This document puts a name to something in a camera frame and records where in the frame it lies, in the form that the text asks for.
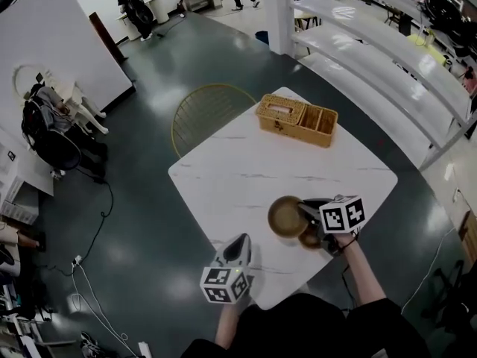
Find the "power strip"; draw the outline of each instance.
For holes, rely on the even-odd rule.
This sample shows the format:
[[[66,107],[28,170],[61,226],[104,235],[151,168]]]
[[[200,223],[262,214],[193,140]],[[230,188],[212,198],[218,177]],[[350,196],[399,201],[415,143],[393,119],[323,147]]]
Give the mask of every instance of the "power strip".
[[[139,349],[141,351],[141,355],[144,358],[152,358],[151,351],[149,350],[149,345],[146,342],[140,342],[138,343]]]

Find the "dark green floor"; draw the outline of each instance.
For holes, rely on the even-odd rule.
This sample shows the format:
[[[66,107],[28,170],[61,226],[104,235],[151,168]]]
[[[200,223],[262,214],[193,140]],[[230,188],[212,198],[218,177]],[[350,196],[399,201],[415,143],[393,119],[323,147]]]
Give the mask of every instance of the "dark green floor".
[[[220,307],[208,304],[198,285],[214,251],[168,176],[177,160],[170,137],[174,111],[183,97],[204,84],[232,84],[256,100],[285,86],[337,110],[340,124],[399,178],[360,243],[392,300],[403,304],[417,288],[451,222],[405,155],[339,91],[290,57],[273,54],[265,44],[197,15],[189,15],[165,39],[127,43],[122,51],[129,57],[124,69],[136,80],[137,93],[104,121],[110,135],[98,137],[110,148],[107,180],[115,207],[83,266],[104,312],[119,333],[129,336],[133,349],[146,341],[155,357],[178,357],[194,338],[211,339],[215,332]],[[99,213],[109,205],[105,186],[68,173],[56,184],[54,198],[42,201],[37,226],[47,234],[48,252],[41,263],[69,271],[72,259],[86,253]],[[452,233],[436,268],[448,272],[462,257]],[[341,258],[332,261],[310,281],[312,292],[348,307],[341,282],[344,266]],[[80,330],[87,330],[122,357],[130,355],[89,312],[72,312],[70,277],[56,271],[43,271],[42,276],[58,311],[53,325],[44,326],[45,337],[75,339]],[[91,300],[79,271],[75,277]],[[405,313],[424,336],[431,334],[432,324],[419,314],[434,292],[433,285],[424,284]]]

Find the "small wooden bowl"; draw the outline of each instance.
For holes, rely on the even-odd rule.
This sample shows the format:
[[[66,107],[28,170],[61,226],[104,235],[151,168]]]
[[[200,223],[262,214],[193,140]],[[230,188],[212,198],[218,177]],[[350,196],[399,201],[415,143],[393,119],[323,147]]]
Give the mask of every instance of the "small wooden bowl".
[[[311,251],[321,248],[321,239],[318,237],[318,230],[315,227],[308,227],[298,236],[300,244]]]
[[[309,222],[298,207],[300,202],[294,196],[283,196],[272,203],[268,210],[268,224],[277,236],[293,239],[308,227]]]

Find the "gold wire chair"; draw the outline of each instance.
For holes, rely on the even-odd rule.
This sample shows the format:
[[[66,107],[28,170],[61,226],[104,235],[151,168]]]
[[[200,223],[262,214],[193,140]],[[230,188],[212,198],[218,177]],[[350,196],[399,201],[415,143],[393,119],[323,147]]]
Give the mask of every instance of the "gold wire chair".
[[[194,90],[180,102],[172,121],[172,145],[177,155],[187,154],[255,103],[247,92],[226,84]]]

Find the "wicker basket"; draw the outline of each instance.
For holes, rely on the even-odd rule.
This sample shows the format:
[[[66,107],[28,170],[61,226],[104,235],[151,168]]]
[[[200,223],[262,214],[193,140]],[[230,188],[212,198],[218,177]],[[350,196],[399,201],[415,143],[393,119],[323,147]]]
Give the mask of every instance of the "wicker basket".
[[[330,147],[338,113],[278,95],[264,95],[256,110],[260,128],[320,147]]]

